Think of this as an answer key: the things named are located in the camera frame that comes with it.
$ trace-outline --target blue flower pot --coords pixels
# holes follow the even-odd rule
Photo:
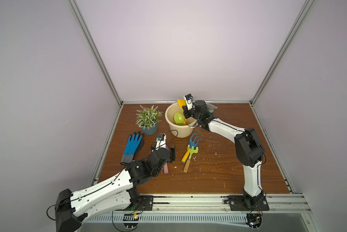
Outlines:
[[[145,133],[145,134],[147,134],[147,135],[152,135],[152,134],[155,134],[155,133],[157,133],[157,130],[158,130],[158,123],[157,124],[155,124],[155,126],[154,127],[151,127],[151,128],[147,128],[147,127],[142,127],[141,128],[142,130],[143,130],[143,132]]]

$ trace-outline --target plastic bucket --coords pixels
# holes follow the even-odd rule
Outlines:
[[[188,125],[184,125],[184,126],[176,125],[175,120],[173,118],[176,112],[180,112],[181,114],[184,114],[184,110],[181,109],[181,107],[179,106],[177,102],[170,105],[165,112],[165,118],[168,125],[170,126],[170,130],[178,131],[178,133],[176,133],[176,131],[171,131],[171,133],[174,136],[176,136],[177,134],[178,138],[188,137],[193,132],[193,129],[194,129],[194,127],[191,127],[191,126],[195,126],[197,124],[197,121],[194,118],[190,117],[186,119],[186,122],[188,123]]]

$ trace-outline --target gardening glove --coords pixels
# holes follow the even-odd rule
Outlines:
[[[128,165],[132,162],[134,155],[136,152],[140,151],[144,145],[143,139],[144,133],[140,135],[140,132],[134,132],[132,135],[128,137],[127,144],[125,147],[125,151],[122,155],[121,164]]]

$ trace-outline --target white wall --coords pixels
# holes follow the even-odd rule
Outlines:
[[[347,0],[316,1],[256,111],[322,231],[347,231]]]
[[[0,0],[0,232],[55,231],[45,211],[88,186],[116,109],[66,1]]]
[[[123,101],[248,101],[305,0],[77,2]]]

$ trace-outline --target white robotic arm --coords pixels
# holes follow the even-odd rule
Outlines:
[[[166,135],[157,135],[157,145],[145,160],[127,165],[120,173],[96,185],[71,192],[59,193],[55,205],[57,232],[73,232],[87,220],[114,210],[137,209],[141,201],[137,185],[158,176],[166,162],[175,160],[175,148],[168,151]]]
[[[265,153],[264,146],[253,128],[240,128],[214,117],[208,113],[206,102],[193,101],[191,94],[184,96],[185,118],[193,117],[205,130],[217,133],[235,143],[236,155],[243,165],[245,208],[253,210],[263,202],[264,195],[260,181],[260,166]]]
[[[222,120],[216,118],[208,123],[209,131],[217,133],[232,142],[236,135],[242,134],[245,132],[244,128],[235,127],[228,123],[223,122]],[[261,181],[260,181],[260,166],[261,161],[255,163],[253,167],[243,165],[244,171],[244,191],[250,196],[255,197],[259,195],[262,191]]]

